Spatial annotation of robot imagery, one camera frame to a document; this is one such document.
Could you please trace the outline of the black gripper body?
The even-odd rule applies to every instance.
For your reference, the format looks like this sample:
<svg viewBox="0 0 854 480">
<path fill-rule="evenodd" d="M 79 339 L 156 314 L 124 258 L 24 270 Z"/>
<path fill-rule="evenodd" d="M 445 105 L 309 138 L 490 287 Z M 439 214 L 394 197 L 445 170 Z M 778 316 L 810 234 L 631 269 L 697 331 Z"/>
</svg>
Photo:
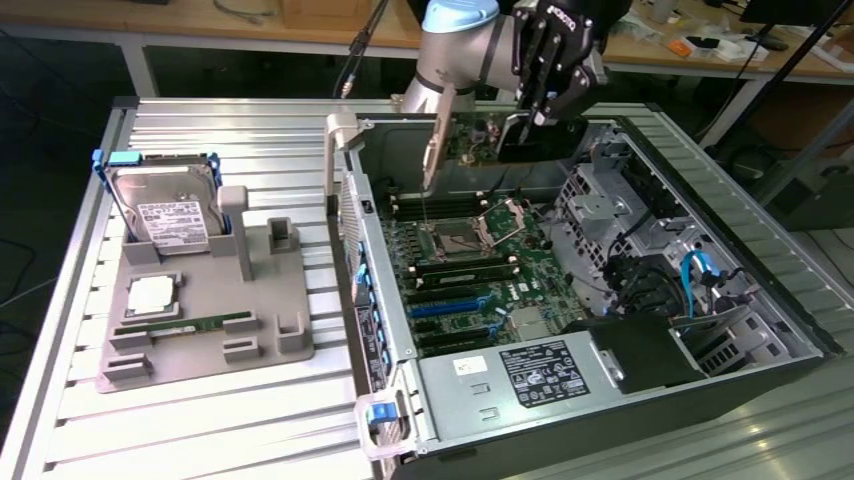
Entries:
<svg viewBox="0 0 854 480">
<path fill-rule="evenodd" d="M 603 52 L 610 29 L 631 5 L 631 1 L 518 1 L 511 10 L 513 67 L 522 68 L 555 36 L 554 65 L 581 64 L 593 50 Z"/>
</svg>

